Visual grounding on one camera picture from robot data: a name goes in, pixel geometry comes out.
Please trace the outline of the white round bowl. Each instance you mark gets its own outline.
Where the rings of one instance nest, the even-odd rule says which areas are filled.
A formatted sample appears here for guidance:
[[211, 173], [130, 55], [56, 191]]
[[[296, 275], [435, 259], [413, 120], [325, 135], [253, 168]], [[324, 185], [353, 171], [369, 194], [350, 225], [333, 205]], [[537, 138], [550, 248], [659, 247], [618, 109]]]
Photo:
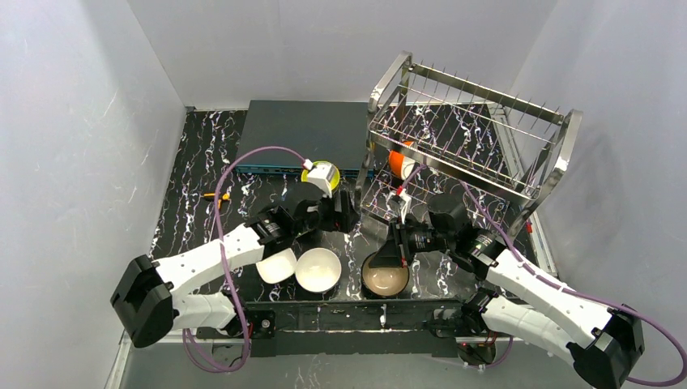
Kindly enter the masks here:
[[339, 256], [326, 248], [313, 248], [297, 260], [295, 277], [311, 293], [325, 293], [334, 288], [342, 273]]

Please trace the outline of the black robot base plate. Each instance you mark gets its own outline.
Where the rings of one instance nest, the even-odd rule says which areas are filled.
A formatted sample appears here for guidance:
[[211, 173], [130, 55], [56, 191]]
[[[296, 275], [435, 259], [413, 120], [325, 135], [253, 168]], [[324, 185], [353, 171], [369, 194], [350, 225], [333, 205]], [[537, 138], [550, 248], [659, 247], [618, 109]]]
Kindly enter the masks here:
[[245, 308], [252, 357], [428, 354], [471, 364], [496, 359], [493, 335], [471, 329], [457, 299], [252, 301]]

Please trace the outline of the stainless steel dish rack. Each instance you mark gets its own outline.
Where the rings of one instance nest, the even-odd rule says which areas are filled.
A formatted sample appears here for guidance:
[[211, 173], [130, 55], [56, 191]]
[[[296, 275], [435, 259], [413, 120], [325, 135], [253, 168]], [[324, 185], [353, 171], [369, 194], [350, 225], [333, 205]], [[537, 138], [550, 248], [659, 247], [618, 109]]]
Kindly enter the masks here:
[[367, 104], [356, 197], [377, 160], [398, 152], [501, 200], [516, 236], [571, 161], [583, 114], [562, 113], [416, 62], [400, 53]]

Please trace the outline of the orange white bowl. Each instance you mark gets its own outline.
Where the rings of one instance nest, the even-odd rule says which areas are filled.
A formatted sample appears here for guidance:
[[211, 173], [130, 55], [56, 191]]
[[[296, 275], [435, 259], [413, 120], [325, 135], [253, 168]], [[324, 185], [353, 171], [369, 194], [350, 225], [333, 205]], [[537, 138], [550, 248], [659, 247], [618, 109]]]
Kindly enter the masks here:
[[412, 158], [396, 151], [389, 152], [388, 164], [391, 173], [401, 180], [407, 179], [416, 167]]

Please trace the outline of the dark teal network switch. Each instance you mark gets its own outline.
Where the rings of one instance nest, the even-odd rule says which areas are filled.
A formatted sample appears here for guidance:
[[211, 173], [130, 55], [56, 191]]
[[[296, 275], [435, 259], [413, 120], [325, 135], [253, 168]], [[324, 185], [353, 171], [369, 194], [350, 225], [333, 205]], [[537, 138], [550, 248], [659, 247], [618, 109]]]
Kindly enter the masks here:
[[252, 100], [237, 155], [281, 146], [311, 161], [329, 161], [345, 177], [356, 177], [366, 156], [365, 102]]

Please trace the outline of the white square bowl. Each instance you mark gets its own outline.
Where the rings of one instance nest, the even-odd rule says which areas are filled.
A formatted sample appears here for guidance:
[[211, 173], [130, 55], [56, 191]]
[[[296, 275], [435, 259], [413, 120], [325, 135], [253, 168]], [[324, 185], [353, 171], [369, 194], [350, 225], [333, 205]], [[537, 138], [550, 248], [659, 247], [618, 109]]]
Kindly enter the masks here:
[[255, 267], [263, 282], [278, 284], [294, 275], [297, 257], [291, 248], [287, 248], [261, 260]]

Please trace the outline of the orange black small tool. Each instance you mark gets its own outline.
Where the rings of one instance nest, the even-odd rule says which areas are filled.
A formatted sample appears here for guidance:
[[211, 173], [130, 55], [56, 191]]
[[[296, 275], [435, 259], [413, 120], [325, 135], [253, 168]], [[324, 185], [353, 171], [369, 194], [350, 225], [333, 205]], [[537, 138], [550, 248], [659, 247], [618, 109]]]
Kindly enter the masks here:
[[208, 201], [208, 202], [215, 201], [217, 203], [218, 207], [221, 206], [222, 202], [227, 202], [230, 200], [229, 194], [227, 194], [227, 193], [224, 193], [224, 194], [206, 193], [206, 194], [202, 194], [201, 198]]

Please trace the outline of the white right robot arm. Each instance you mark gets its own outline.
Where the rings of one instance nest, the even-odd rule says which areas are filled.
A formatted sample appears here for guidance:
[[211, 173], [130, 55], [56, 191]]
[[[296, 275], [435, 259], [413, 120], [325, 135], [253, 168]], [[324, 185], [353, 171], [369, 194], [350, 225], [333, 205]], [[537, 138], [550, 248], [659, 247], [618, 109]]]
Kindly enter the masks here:
[[476, 227], [451, 194], [427, 203], [429, 221], [408, 211], [402, 190], [387, 195], [392, 217], [371, 268], [406, 267], [418, 253], [440, 252], [488, 283], [461, 305], [459, 321], [471, 331], [516, 336], [559, 357], [594, 388], [619, 388], [644, 351], [640, 320], [623, 310], [585, 300], [523, 258], [505, 239]]

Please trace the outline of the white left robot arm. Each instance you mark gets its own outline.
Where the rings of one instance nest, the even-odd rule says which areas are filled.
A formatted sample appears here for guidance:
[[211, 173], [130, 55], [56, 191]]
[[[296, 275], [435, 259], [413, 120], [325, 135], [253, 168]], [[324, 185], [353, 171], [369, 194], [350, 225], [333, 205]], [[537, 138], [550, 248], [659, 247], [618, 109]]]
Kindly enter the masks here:
[[230, 292], [194, 290], [249, 265], [274, 267], [292, 259], [294, 241], [314, 231], [350, 233], [360, 219], [351, 191], [326, 197], [303, 183], [297, 197], [267, 204], [248, 220], [185, 253], [162, 259], [132, 259], [110, 304], [136, 348], [146, 348], [171, 331], [199, 327], [227, 331], [243, 309]]

